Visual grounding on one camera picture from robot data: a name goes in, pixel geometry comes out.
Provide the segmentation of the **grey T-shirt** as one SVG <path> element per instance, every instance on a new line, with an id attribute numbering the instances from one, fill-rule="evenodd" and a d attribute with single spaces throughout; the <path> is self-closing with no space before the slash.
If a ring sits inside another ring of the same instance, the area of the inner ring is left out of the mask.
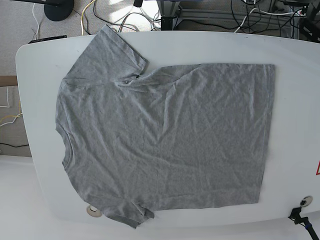
<path id="1" fill-rule="evenodd" d="M 104 26 L 61 81 L 56 131 L 81 199 L 132 228 L 156 211 L 258 203 L 276 67 L 147 65 Z"/>

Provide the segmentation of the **flat black device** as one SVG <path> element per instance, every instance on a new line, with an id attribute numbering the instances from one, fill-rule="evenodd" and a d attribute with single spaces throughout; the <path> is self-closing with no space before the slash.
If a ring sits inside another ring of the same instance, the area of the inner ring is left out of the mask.
<path id="1" fill-rule="evenodd" d="M 34 43 L 40 43 L 40 42 L 46 42 L 46 41 L 52 41 L 52 40 L 59 40 L 59 39 L 65 39 L 65 38 L 67 38 L 67 35 L 58 35 L 58 36 L 52 36 L 52 37 L 31 40 L 28 44 L 34 44 Z"/>

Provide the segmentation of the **round black stand base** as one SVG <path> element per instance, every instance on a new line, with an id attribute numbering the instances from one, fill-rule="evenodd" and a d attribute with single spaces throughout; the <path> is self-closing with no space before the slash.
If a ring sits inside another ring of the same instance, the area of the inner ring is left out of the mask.
<path id="1" fill-rule="evenodd" d="M 74 0 L 47 0 L 44 14 L 49 20 L 59 22 L 68 18 L 73 8 Z"/>

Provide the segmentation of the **wooden board edge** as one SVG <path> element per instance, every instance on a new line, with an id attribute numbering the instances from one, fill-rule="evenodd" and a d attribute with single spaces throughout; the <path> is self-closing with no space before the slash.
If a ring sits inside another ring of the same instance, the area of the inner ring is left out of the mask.
<path id="1" fill-rule="evenodd" d="M 17 86 L 18 79 L 15 75 L 1 75 L 0 76 L 0 87 L 11 87 Z"/>

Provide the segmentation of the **aluminium frame rail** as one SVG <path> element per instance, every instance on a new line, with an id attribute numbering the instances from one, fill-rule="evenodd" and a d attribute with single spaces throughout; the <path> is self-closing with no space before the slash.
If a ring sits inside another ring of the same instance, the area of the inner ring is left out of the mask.
<path id="1" fill-rule="evenodd" d="M 193 20 L 193 21 L 210 21 L 210 20 L 243 20 L 250 16 L 257 16 L 258 19 L 265 16 L 299 16 L 298 13 L 285 12 L 285 13 L 271 13 L 263 11 L 261 8 L 253 7 L 249 12 L 227 12 L 222 10 L 206 10 L 206 9 L 189 9 L 182 8 L 180 0 L 157 0 L 156 1 L 161 17 L 175 17 L 179 20 Z"/>

